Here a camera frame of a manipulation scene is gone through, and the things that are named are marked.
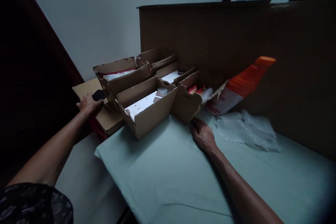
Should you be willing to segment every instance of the paper packaging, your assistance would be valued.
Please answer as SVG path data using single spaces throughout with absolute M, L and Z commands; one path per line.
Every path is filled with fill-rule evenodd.
M 134 121 L 135 115 L 140 114 L 142 111 L 144 111 L 146 108 L 154 104 L 162 97 L 163 95 L 159 91 L 154 91 L 145 98 L 142 98 L 140 101 L 137 101 L 136 103 L 133 103 L 131 106 L 128 106 L 127 108 L 125 108 L 125 110 L 127 112 L 129 111 L 129 114 L 132 120 Z
M 161 80 L 167 81 L 171 84 L 174 84 L 175 86 L 178 85 L 178 83 L 192 74 L 196 71 L 196 68 L 191 68 L 185 73 L 179 75 L 179 72 L 183 72 L 182 69 L 179 69 L 179 62 L 174 62 L 168 66 L 165 66 L 161 69 L 159 69 L 155 75 L 157 75 Z
M 142 98 L 153 94 L 158 88 L 166 88 L 171 91 L 147 107 L 144 111 L 135 115 L 133 121 L 130 113 L 126 111 L 126 108 Z M 121 92 L 117 95 L 115 102 L 118 104 L 127 125 L 131 128 L 136 138 L 140 140 L 169 116 L 176 93 L 176 86 L 171 84 L 166 85 L 157 76 L 154 76 L 149 80 Z
M 147 62 L 151 65 L 151 74 L 154 75 L 159 69 L 173 63 L 175 54 L 166 49 L 154 49 L 143 52 L 138 55 L 136 64 L 138 67 L 145 65 Z
M 106 93 L 108 102 L 117 111 L 119 111 L 119 108 L 114 100 L 117 97 L 117 94 L 148 79 L 151 74 L 150 64 L 148 62 L 141 64 L 141 67 L 138 67 L 138 69 L 136 69 L 134 72 L 120 76 L 110 81 L 104 79 L 102 74 L 120 72 L 136 67 L 137 65 L 134 57 L 125 58 L 122 60 L 120 59 L 93 67 L 93 71 L 98 77 L 98 80 Z
M 178 86 L 171 113 L 184 124 L 188 124 L 208 101 L 224 89 L 225 84 L 218 87 L 216 82 L 218 83 L 218 80 L 212 79 L 206 71 L 198 70 L 189 75 L 182 80 Z M 191 95 L 188 93 L 188 89 L 195 84 L 197 84 L 198 87 L 205 85 L 206 88 L 213 88 L 215 90 L 204 104 L 202 104 L 200 94 L 195 93 Z
M 97 78 L 79 84 L 72 88 L 76 95 L 81 99 L 87 93 L 94 93 L 101 89 L 101 85 Z M 115 110 L 105 99 L 104 107 L 96 116 L 97 125 L 91 125 L 94 131 L 99 134 L 104 140 L 111 136 L 114 132 L 120 129 L 125 121 L 118 110 Z

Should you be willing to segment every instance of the person's left hand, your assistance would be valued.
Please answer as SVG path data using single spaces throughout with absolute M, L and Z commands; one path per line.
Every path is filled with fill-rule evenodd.
M 92 97 L 92 93 L 88 93 L 80 102 L 76 103 L 80 112 L 91 115 L 93 112 L 99 112 L 104 105 L 104 100 L 95 101 Z

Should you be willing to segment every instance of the orange bottle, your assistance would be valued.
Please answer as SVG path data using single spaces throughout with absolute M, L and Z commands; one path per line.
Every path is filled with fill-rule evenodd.
M 208 103 L 208 111 L 219 116 L 227 113 L 257 87 L 267 68 L 276 62 L 270 57 L 259 57 L 253 65 L 231 78 L 217 100 L 214 97 Z

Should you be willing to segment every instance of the plastic bag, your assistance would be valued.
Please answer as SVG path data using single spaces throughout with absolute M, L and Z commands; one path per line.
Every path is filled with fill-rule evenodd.
M 214 90 L 210 87 L 202 92 L 202 105 L 209 99 L 210 96 L 214 93 Z
M 250 115 L 246 110 L 216 118 L 216 127 L 226 142 L 255 144 L 266 151 L 280 150 L 276 134 L 266 117 Z
M 168 94 L 168 89 L 164 89 L 164 88 L 162 88 L 162 87 L 159 87 L 159 88 L 157 89 L 157 91 L 158 91 L 159 93 L 161 93 L 163 96 L 165 96 L 166 94 Z

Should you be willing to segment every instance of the plastic bubble wrap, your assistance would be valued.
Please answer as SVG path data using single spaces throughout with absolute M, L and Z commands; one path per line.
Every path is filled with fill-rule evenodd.
M 250 115 L 246 110 L 232 112 L 216 118 L 216 127 L 226 142 L 256 144 L 260 148 L 280 150 L 277 136 L 270 121 L 263 116 Z

